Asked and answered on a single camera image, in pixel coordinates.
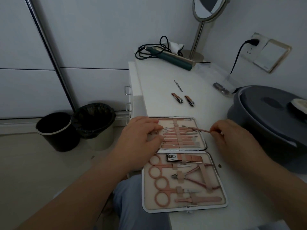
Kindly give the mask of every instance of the wall socket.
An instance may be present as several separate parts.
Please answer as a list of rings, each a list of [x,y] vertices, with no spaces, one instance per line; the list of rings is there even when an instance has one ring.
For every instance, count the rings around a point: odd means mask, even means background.
[[[257,56],[260,54],[264,46],[267,44],[267,42],[270,40],[270,38],[265,37],[259,33],[254,33],[251,36],[252,38],[259,39],[259,44],[257,46],[253,46],[249,43],[245,44],[241,50],[241,57],[248,60],[249,62],[254,62]]]

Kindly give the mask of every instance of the hand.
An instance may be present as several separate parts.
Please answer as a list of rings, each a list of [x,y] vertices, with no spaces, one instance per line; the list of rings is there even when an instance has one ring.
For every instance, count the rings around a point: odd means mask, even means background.
[[[123,129],[117,145],[111,152],[111,156],[121,161],[129,171],[143,167],[159,149],[163,136],[157,135],[151,141],[147,141],[147,134],[159,131],[163,126],[159,120],[138,116],[130,120]]]
[[[258,170],[264,162],[271,161],[252,134],[232,120],[217,121],[210,134],[225,161],[237,170]]]

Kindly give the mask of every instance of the round vanity mirror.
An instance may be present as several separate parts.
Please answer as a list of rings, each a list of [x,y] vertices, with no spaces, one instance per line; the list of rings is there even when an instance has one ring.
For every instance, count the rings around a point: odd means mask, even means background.
[[[202,54],[195,52],[204,23],[215,20],[223,12],[229,2],[229,0],[193,0],[193,14],[200,23],[192,49],[182,50],[184,57],[192,59],[195,62],[202,62],[204,60]]]

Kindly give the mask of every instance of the gray lid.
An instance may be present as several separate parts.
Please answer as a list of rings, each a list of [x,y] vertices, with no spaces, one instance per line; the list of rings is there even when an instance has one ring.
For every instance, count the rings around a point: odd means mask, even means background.
[[[300,97],[266,86],[243,88],[240,95],[244,108],[260,124],[286,140],[307,146],[307,115],[291,104],[295,98]]]

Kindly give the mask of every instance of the person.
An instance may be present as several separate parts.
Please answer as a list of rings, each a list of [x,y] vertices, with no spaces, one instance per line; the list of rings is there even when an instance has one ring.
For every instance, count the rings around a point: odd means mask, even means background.
[[[123,129],[113,151],[62,193],[22,223],[18,229],[93,229],[109,194],[120,229],[170,229],[166,213],[146,213],[141,205],[141,179],[121,181],[144,166],[163,137],[147,134],[163,129],[158,120],[139,116]],[[256,139],[231,120],[213,124],[210,134],[224,160],[271,199],[292,230],[307,229],[307,184],[272,161]]]

